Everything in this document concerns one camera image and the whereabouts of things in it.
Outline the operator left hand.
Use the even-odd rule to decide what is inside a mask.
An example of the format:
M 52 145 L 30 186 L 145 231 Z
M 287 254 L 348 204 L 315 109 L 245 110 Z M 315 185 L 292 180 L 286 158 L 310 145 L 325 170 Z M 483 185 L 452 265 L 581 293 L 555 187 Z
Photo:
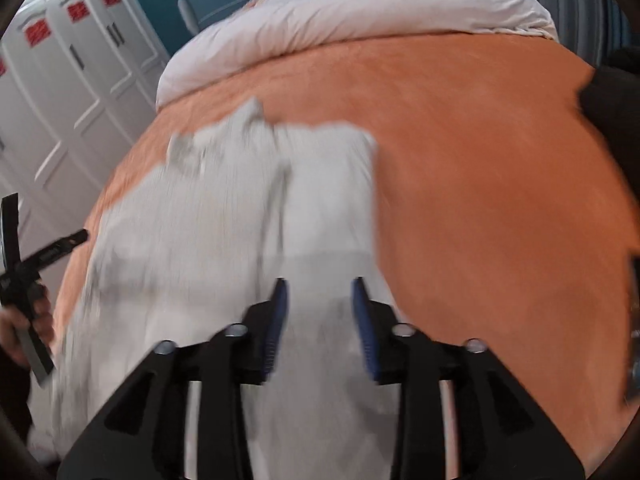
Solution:
M 32 327 L 48 349 L 51 348 L 55 338 L 49 291 L 46 286 L 39 283 L 38 292 L 39 298 L 34 302 L 35 318 L 32 322 L 29 322 L 12 304 L 1 308 L 1 348 L 12 361 L 25 368 L 29 368 L 30 365 L 17 332 Z

